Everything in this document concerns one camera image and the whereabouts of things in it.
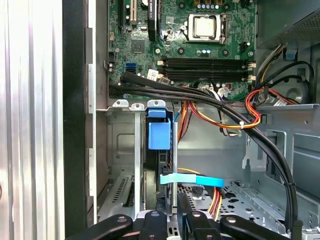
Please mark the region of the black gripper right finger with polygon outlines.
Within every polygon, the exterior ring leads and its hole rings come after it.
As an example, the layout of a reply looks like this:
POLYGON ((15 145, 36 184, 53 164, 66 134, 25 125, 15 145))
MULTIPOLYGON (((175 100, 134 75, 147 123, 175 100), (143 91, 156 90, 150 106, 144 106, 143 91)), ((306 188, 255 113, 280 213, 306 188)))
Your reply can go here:
POLYGON ((238 215, 223 216, 219 222, 204 211, 193 210, 184 192, 177 194, 177 221, 183 240, 288 240, 289 238, 238 215))

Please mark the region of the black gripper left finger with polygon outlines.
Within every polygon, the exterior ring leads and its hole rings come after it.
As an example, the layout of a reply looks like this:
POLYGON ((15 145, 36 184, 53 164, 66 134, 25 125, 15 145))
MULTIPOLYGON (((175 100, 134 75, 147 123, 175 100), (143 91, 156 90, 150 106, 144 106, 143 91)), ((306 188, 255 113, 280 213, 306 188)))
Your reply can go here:
POLYGON ((125 214, 112 215, 68 240, 166 240, 167 222, 172 210, 173 195, 165 197, 164 209, 145 210, 136 219, 125 214))

